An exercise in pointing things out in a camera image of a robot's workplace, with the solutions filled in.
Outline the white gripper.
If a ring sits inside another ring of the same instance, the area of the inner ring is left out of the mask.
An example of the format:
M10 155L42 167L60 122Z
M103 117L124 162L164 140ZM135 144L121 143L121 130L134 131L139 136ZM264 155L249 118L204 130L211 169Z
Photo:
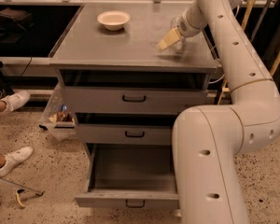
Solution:
M172 28L162 39L158 45L158 51L163 51L176 44L181 36L193 37L196 36L202 29L193 27L185 16L180 16L177 20L177 27Z

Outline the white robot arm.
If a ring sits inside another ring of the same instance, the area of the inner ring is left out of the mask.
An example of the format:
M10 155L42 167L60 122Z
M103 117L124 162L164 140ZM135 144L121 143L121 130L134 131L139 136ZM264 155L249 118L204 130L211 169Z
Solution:
M233 158L280 134L280 94L233 15L240 1L194 0L158 45L165 50L209 27L231 91L230 104L194 106L175 120L181 224L249 224Z

